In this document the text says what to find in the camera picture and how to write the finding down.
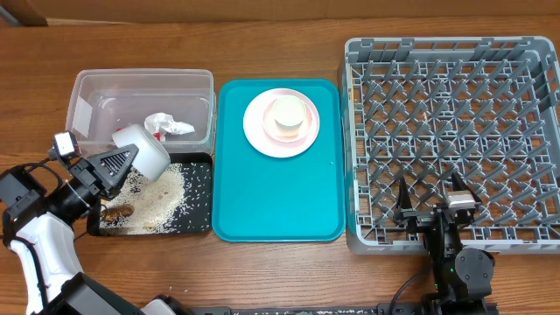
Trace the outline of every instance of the black tray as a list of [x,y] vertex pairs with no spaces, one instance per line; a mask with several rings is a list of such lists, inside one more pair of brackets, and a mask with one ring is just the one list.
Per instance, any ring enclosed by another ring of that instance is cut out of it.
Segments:
[[[210,176],[204,178],[199,178],[197,183],[204,184],[203,188],[198,188],[199,199],[197,203],[194,204],[196,207],[189,210],[188,214],[183,213],[179,216],[180,210],[175,209],[173,214],[173,221],[171,224],[176,230],[170,231],[168,233],[146,233],[146,235],[156,235],[156,234],[183,234],[183,233],[201,233],[210,230],[211,224],[211,213],[212,213],[212,193],[213,193],[213,161],[206,153],[172,153],[170,154],[171,163],[181,163],[183,165],[183,177],[185,180],[196,181],[196,175],[193,176],[193,170],[196,168],[197,171],[204,171],[206,168],[210,170]],[[194,199],[197,194],[194,189],[191,191],[185,190],[184,198],[186,200]],[[116,231],[116,229],[100,229],[100,209],[101,206],[97,205],[95,210],[90,213],[87,217],[87,230],[90,235],[93,236],[121,236],[121,235],[132,235],[126,234],[125,229],[121,231]]]

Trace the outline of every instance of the dish rack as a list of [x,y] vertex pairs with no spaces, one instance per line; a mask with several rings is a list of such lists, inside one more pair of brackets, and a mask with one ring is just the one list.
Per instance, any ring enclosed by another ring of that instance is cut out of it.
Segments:
[[415,209],[457,171],[481,197],[467,247],[560,253],[558,62],[542,37],[352,38],[339,72],[347,245],[423,253],[393,220],[397,179]]

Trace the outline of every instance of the white container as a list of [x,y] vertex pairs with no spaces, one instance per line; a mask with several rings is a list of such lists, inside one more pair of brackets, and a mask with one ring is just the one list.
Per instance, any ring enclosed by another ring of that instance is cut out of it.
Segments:
[[214,150],[214,78],[207,70],[85,70],[73,86],[66,129],[76,135],[84,156],[114,148],[111,135],[132,124],[144,126],[154,113],[189,123],[194,132],[165,135],[170,153]]

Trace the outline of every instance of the wooden table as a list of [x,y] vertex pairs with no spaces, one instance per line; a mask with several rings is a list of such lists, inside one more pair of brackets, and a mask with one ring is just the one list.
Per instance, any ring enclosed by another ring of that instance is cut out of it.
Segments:
[[[560,47],[560,17],[439,17],[0,29],[0,169],[39,161],[65,127],[79,71],[202,68],[215,91],[239,78],[326,78],[336,83],[344,43],[373,36],[543,35]],[[53,188],[54,181],[41,173]],[[84,230],[83,223],[76,232]],[[425,264],[420,256],[358,256],[345,237],[325,244],[231,244],[214,234],[93,238],[76,243],[83,269],[136,305],[159,293],[185,305],[232,308],[376,305]],[[558,314],[556,256],[496,258],[503,314]],[[402,301],[433,290],[431,277]],[[18,258],[0,248],[0,313],[22,314]]]

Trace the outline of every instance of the white plate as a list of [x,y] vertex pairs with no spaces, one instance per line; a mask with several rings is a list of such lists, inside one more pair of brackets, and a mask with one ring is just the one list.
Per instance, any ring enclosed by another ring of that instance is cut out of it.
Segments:
[[[311,124],[305,135],[288,143],[275,140],[263,127],[264,111],[277,98],[286,95],[298,97],[311,113]],[[273,158],[289,158],[307,150],[319,134],[319,125],[319,112],[313,102],[304,94],[289,88],[273,88],[260,93],[247,106],[243,116],[243,131],[249,143],[262,154]]]

